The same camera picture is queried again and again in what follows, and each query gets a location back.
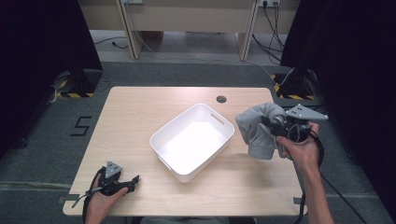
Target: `hand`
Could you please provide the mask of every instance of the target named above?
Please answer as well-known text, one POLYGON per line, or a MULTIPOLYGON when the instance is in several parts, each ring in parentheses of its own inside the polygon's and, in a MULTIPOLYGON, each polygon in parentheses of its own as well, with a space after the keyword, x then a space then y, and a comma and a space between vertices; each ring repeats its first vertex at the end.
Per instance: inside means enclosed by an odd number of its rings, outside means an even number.
MULTIPOLYGON (((311 130, 318 134, 318 124, 310 122, 309 125, 311 126, 311 130)), ((318 170, 318 146, 312 137, 308 136, 301 143, 291 142, 283 136, 278 136, 276 140, 288 149, 288 151, 284 152, 285 156, 291 155, 297 168, 303 174, 307 174, 312 170, 318 170)))
MULTIPOLYGON (((101 175, 98 175, 96 177, 95 183, 93 184, 94 189, 98 187, 100 176, 101 175)), ((128 188, 123 188, 111 196, 106 196, 99 191, 94 193, 92 195, 90 203, 88 204, 86 223, 101 223, 101 221, 107 216, 114 203, 116 203, 119 198, 125 195, 127 191, 128 188)))

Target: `desk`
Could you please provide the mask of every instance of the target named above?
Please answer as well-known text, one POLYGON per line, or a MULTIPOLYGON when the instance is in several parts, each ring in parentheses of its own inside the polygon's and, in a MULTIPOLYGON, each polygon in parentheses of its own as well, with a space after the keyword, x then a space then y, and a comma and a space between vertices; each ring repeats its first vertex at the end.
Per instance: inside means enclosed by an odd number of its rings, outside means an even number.
POLYGON ((235 33, 240 59, 244 61, 258 8, 256 1, 144 0, 143 5, 124 5, 123 0, 117 0, 117 3, 133 59, 139 58, 143 45, 139 31, 186 31, 235 33))
MULTIPOLYGON (((302 191, 291 161, 249 157, 235 116, 272 102, 265 88, 116 87, 108 95, 70 194, 83 194, 106 161, 123 167, 120 181, 140 175, 134 193, 111 216, 285 216, 298 215, 293 197, 302 191), (216 101, 219 95, 227 102, 216 101), (207 104, 235 127, 230 145, 187 184, 177 181, 150 147, 150 137, 192 105, 207 104)), ((64 213, 80 216, 83 202, 64 213)))

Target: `white basket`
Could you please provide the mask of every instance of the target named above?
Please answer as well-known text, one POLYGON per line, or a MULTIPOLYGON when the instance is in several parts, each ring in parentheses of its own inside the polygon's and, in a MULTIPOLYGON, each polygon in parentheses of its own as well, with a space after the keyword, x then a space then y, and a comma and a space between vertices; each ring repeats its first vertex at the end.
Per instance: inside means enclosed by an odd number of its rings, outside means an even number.
POLYGON ((187 183, 230 144, 233 132, 230 121, 198 104, 172 119, 149 142, 175 178, 187 183))

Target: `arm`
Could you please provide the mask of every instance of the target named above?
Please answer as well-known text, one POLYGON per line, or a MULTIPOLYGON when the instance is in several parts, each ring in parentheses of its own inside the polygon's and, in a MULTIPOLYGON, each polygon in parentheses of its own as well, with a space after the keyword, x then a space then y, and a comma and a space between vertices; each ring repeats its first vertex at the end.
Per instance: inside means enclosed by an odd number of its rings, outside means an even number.
MULTIPOLYGON (((100 176, 96 177, 93 188, 98 187, 100 176)), ((120 189, 117 193, 106 196, 101 192, 96 192, 92 195, 91 201, 88 204, 86 224, 99 224, 105 219, 111 207, 116 201, 126 194, 128 188, 120 189)))
MULTIPOLYGON (((312 131, 318 133, 319 126, 316 123, 310 123, 310 125, 312 131)), ((309 222, 334 223, 320 179, 318 147, 314 140, 308 137, 302 143, 293 143, 282 136, 276 140, 288 149, 286 154, 291 155, 302 174, 309 222)))

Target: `gray carpet floor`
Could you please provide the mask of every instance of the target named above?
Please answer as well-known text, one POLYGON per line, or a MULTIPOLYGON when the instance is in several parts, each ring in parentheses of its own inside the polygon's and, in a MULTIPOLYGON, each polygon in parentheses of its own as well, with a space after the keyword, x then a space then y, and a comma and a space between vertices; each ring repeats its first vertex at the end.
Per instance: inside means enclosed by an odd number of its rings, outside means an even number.
MULTIPOLYGON (((92 98, 60 97, 41 113, 27 136, 28 146, 11 149, 0 160, 0 223, 81 223, 63 213, 68 193, 89 144, 106 97, 114 86, 264 87, 286 109, 302 104, 329 113, 318 100, 278 99, 272 79, 256 65, 198 63, 103 63, 104 73, 92 98), (75 125, 90 126, 85 136, 75 125)), ((287 69, 266 67, 270 74, 287 69)), ((361 213, 367 223, 393 223, 362 169, 348 157, 330 113, 320 121, 325 147, 322 173, 361 213)), ((361 223, 353 211, 324 183, 337 223, 361 223)), ((258 223, 293 223, 296 217, 258 217, 258 223)), ((105 223, 124 223, 109 217, 105 223)))

